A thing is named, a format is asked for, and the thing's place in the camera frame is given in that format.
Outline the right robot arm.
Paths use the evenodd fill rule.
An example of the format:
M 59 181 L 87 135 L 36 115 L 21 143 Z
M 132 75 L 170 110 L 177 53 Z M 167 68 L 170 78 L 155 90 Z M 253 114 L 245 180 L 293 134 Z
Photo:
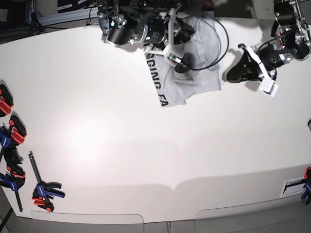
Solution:
M 105 43 L 142 44 L 145 54 L 161 56 L 173 67 L 182 63 L 183 45 L 195 30 L 177 17 L 180 0 L 99 0 L 97 7 Z

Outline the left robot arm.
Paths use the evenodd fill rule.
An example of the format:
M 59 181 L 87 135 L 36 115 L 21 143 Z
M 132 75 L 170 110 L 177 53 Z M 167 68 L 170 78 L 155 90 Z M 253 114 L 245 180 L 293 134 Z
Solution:
M 297 0 L 275 0 L 275 21 L 271 37 L 258 48 L 241 43 L 243 55 L 227 73 L 230 83 L 263 82 L 267 76 L 276 81 L 277 68 L 291 60 L 305 60 L 311 53 L 311 35 L 301 4 Z

